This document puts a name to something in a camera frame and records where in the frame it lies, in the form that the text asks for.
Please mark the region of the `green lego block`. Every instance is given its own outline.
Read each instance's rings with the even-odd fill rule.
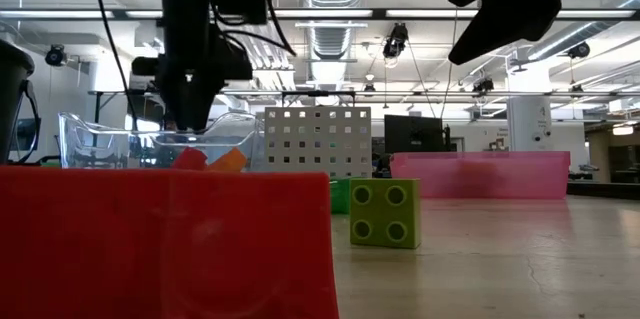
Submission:
[[[351,244],[417,248],[419,184],[417,179],[351,179]]]
[[[349,181],[335,179],[329,181],[331,188],[331,214],[349,214]]]

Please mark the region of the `table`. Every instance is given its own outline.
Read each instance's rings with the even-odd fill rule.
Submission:
[[[640,202],[422,203],[417,250],[352,247],[333,217],[342,319],[638,317]]]

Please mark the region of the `black trash bin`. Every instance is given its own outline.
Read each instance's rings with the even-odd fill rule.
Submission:
[[[35,65],[28,54],[0,39],[0,164],[8,161],[22,94],[31,89],[27,78],[34,69]],[[35,98],[29,99],[32,100],[32,108],[35,108]]]

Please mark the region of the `transparent container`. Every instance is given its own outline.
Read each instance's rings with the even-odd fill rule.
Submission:
[[[187,147],[203,152],[208,164],[238,148],[247,157],[245,171],[259,171],[264,157],[264,123],[249,113],[224,114],[202,134],[134,132],[58,116],[63,168],[169,168]]]

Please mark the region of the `pink container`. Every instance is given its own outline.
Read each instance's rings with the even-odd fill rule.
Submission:
[[[394,178],[420,179],[423,198],[563,199],[569,152],[396,153]]]

